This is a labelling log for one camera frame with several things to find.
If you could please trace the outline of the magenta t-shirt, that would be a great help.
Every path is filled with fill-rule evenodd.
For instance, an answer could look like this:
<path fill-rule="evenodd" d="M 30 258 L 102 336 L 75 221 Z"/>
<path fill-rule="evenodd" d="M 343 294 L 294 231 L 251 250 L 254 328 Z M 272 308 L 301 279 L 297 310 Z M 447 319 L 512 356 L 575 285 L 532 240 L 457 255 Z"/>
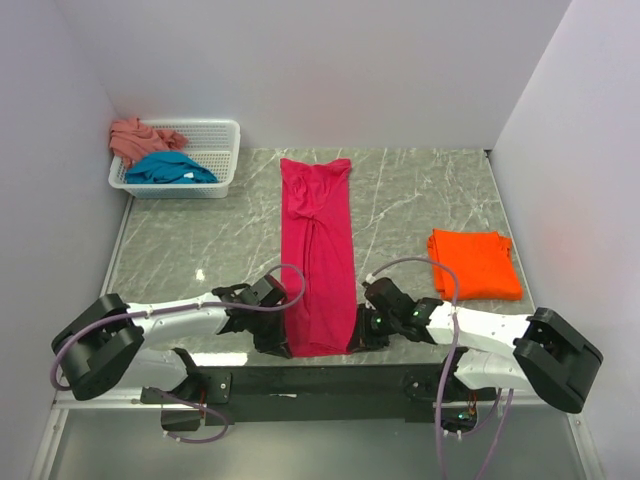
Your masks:
<path fill-rule="evenodd" d="M 281 279 L 291 297 L 284 312 L 292 355 L 348 352 L 357 316 L 349 201 L 351 161 L 327 164 L 280 160 L 282 178 Z"/>

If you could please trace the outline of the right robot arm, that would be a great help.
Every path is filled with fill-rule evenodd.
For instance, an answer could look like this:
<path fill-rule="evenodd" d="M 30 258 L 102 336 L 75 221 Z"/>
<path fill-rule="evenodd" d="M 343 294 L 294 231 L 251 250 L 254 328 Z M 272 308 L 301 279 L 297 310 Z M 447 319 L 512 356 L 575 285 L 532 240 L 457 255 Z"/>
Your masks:
<path fill-rule="evenodd" d="M 565 413 L 583 410 L 603 355 L 554 310 L 499 314 L 414 300 L 388 277 L 364 287 L 348 352 L 382 350 L 393 335 L 456 348 L 451 361 L 432 365 L 430 379 L 406 381 L 415 398 L 435 400 L 439 382 L 446 402 L 512 389 L 533 392 Z"/>

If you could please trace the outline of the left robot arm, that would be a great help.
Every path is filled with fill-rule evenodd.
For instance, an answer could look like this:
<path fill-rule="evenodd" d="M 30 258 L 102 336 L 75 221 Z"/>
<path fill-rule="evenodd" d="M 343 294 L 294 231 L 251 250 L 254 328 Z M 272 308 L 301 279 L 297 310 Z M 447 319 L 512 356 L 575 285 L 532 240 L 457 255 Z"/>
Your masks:
<path fill-rule="evenodd" d="M 106 294 L 54 338 L 52 374 L 64 376 L 64 390 L 78 401 L 113 388 L 156 387 L 186 402 L 199 392 L 198 366 L 186 350 L 162 351 L 160 345 L 247 331 L 258 352 L 288 358 L 284 313 L 292 305 L 271 274 L 254 284 L 159 304 L 126 303 L 115 293 Z"/>

